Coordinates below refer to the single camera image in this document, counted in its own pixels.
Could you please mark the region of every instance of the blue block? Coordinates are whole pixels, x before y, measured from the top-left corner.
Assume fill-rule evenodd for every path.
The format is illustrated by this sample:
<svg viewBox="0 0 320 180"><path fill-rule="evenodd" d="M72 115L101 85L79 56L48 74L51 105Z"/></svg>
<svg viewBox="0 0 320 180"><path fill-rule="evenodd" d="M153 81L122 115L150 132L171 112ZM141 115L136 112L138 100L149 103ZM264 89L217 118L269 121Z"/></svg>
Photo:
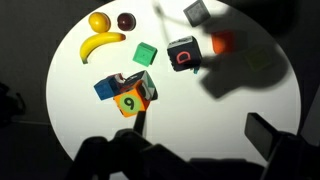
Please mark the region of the blue block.
<svg viewBox="0 0 320 180"><path fill-rule="evenodd" d="M106 79L99 81L94 85L100 100L105 100L120 94L120 86L114 76L109 76Z"/></svg>

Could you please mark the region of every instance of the dark background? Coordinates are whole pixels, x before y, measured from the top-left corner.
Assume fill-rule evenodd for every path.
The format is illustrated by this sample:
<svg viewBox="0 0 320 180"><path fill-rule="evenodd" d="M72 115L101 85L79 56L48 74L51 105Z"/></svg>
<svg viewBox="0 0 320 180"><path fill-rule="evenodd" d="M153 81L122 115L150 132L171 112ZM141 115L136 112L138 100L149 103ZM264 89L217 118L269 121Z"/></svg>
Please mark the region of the dark background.
<svg viewBox="0 0 320 180"><path fill-rule="evenodd" d="M300 86L303 122L320 81L319 2L221 1L260 23L283 48ZM63 179L71 160L50 125L47 73L68 31L107 2L0 1L0 82L11 88L10 95L21 93L27 105L24 116L14 117L14 123L0 128L0 179Z"/></svg>

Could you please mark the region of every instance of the white table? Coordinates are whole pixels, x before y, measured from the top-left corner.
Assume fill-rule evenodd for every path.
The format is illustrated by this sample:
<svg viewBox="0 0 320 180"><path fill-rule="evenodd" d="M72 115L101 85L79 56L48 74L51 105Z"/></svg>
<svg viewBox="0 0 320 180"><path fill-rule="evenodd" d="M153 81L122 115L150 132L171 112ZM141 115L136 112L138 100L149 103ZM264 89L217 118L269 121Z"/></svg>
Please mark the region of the white table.
<svg viewBox="0 0 320 180"><path fill-rule="evenodd" d="M201 68L197 75L189 70L175 72L166 51L168 43L193 35L202 56L214 58L210 34L204 33L201 26L192 28L183 13L194 0L160 1L165 14L163 18L156 15L152 2L117 0L95 10L110 17L110 32L124 33L127 39L100 46L90 55L89 64L82 64L79 57L82 42L95 34L88 24L89 15L72 28L59 45L47 79L47 106L54 131L66 152L73 159L84 139L104 136L111 140L119 129L133 127L135 116L124 118L112 98L100 101L93 86L111 74L121 72L128 77L147 70L159 94L158 100L151 102L147 110L148 141L165 145L185 160L191 157L245 158L265 165L262 156L245 137L244 126L247 113L257 112L277 129L297 132L300 93L285 53L249 17L221 2L204 0L211 16L220 18L214 23L214 30L246 32L247 46L270 47L270 57L287 66L283 71L285 74L275 81L264 78L272 85L267 82L262 87L250 85L250 80L241 78L254 74L244 75L249 72L247 67L233 64L243 59L242 51L227 58L219 56L222 63L216 70ZM137 20L136 28L131 32L123 32L117 27L117 17L123 12L132 13ZM154 63L149 67L132 61L140 42L158 49ZM209 88L223 88L228 81L231 84L240 82L235 83L239 87L216 98L202 83L208 74L211 75L205 82Z"/></svg>

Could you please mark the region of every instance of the yellow banana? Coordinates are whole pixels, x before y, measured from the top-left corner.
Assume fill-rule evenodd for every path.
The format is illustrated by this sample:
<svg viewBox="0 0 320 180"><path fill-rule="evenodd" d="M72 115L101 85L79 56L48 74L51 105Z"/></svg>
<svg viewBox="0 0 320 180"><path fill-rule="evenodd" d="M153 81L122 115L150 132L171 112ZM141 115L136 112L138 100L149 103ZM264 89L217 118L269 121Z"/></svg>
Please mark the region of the yellow banana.
<svg viewBox="0 0 320 180"><path fill-rule="evenodd" d="M93 35L86 39L80 48L80 57L83 64L87 64L89 54L97 47L111 42L119 42L126 39L126 36L117 32L104 32Z"/></svg>

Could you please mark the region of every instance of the printed number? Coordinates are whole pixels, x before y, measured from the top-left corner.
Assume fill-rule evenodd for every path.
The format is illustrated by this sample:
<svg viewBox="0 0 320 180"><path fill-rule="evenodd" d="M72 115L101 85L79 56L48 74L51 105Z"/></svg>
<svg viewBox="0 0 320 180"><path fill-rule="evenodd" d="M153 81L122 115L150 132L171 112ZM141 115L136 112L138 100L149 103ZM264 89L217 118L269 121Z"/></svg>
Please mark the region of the printed number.
<svg viewBox="0 0 320 180"><path fill-rule="evenodd" d="M131 98L125 98L124 99L124 104L127 106L130 106L130 110L133 110L134 108L134 101Z"/></svg>

